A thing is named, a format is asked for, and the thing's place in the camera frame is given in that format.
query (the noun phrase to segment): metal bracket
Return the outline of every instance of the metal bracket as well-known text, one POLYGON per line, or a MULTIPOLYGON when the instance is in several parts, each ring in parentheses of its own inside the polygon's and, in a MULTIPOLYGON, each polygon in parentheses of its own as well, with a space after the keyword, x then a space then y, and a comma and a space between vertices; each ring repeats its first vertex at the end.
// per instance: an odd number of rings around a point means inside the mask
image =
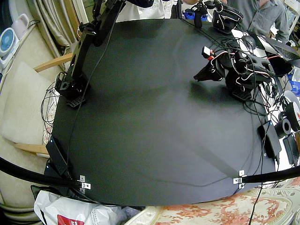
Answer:
POLYGON ((242 178, 246 177, 245 171, 240 170, 239 171, 239 177, 233 179, 233 184, 239 184, 239 189, 243 189, 245 187, 245 184, 242 183, 242 178))
POLYGON ((90 190, 91 185, 85 182, 85 176, 80 175, 81 188, 80 191, 85 194, 85 189, 90 190))

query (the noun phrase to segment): black table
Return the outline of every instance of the black table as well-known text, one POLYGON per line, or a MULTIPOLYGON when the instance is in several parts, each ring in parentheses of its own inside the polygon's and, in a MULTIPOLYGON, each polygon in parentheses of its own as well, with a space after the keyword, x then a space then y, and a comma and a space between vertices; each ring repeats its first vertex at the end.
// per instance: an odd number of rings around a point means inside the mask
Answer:
MULTIPOLYGON (((210 26, 202 29, 219 37, 210 26)), ((71 174, 86 176, 89 198, 135 206, 198 203, 232 195, 239 170, 254 173, 261 156, 257 116, 228 95, 225 81, 193 79, 207 64, 201 50, 210 44, 181 20, 115 25, 70 144, 71 174)), ((86 74, 102 51, 91 46, 86 74)), ((75 114, 61 97, 52 135, 65 154, 75 114)), ((274 170, 264 157, 263 173, 274 170)))

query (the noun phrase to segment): wooden chair armrest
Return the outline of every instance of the wooden chair armrest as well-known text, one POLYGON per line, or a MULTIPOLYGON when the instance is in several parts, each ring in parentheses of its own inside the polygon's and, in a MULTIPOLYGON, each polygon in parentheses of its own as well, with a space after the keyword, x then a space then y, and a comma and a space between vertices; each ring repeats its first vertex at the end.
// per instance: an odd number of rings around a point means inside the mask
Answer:
POLYGON ((46 146, 41 144, 22 144, 22 143, 13 143, 13 146, 24 151, 41 153, 49 155, 46 146))
POLYGON ((33 69, 37 72, 41 72, 45 69, 48 69, 48 68, 51 68, 51 67, 54 67, 54 66, 57 66, 61 63, 64 63, 64 62, 69 62, 72 60, 72 56, 73 56, 73 53, 69 53, 69 54, 66 54, 66 55, 63 55, 63 56, 60 56, 60 57, 57 57, 53 60, 50 60, 48 62, 45 62, 37 67, 34 67, 33 69))

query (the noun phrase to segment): blue object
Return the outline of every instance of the blue object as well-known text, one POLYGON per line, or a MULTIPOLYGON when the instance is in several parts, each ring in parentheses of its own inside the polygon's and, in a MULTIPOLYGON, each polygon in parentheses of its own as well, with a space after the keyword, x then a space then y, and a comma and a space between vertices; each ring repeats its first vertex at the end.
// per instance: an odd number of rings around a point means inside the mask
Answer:
POLYGON ((195 13, 187 13, 187 12, 185 12, 184 13, 184 17, 187 19, 187 20, 193 20, 193 19, 195 19, 195 13))
POLYGON ((14 33, 12 30, 7 30, 2 36, 0 47, 3 52, 7 51, 14 41, 14 33))
POLYGON ((292 92, 296 95, 296 96, 300 96, 300 82, 297 81, 292 81, 293 75, 295 73, 295 69, 293 69, 288 75, 287 78, 290 81, 290 84, 292 86, 292 92))
MULTIPOLYGON (((185 12, 185 13, 183 13, 184 14, 184 17, 187 19, 187 20, 193 20, 193 19, 195 19, 195 13, 190 13, 190 12, 185 12)), ((207 14, 205 14, 205 15, 202 15, 202 17, 201 17, 201 20, 202 21, 207 21, 207 14)))

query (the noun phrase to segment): white cushion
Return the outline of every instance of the white cushion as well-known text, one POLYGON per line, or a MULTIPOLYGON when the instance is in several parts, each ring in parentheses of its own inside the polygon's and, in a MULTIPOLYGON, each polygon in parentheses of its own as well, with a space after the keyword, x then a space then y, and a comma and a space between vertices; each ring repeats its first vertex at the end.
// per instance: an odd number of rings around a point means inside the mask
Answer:
POLYGON ((21 62, 5 104, 2 136, 25 144, 42 144, 44 122, 40 107, 51 82, 21 62))

